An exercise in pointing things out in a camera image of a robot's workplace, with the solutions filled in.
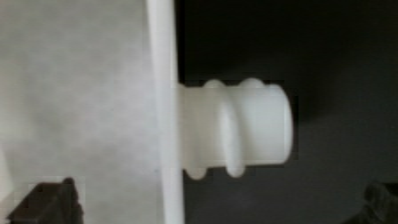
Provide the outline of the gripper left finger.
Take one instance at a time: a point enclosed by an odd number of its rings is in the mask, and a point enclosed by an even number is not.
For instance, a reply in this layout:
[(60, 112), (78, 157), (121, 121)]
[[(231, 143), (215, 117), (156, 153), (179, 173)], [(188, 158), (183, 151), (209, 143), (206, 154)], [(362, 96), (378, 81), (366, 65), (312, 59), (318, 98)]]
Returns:
[(74, 179), (41, 182), (7, 215), (9, 224), (83, 224)]

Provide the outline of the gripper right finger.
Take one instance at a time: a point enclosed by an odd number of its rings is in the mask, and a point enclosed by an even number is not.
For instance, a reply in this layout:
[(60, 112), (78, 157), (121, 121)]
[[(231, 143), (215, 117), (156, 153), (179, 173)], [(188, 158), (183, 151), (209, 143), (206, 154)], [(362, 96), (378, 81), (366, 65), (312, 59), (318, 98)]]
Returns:
[(364, 205), (348, 224), (398, 224), (398, 183), (373, 182), (364, 190)]

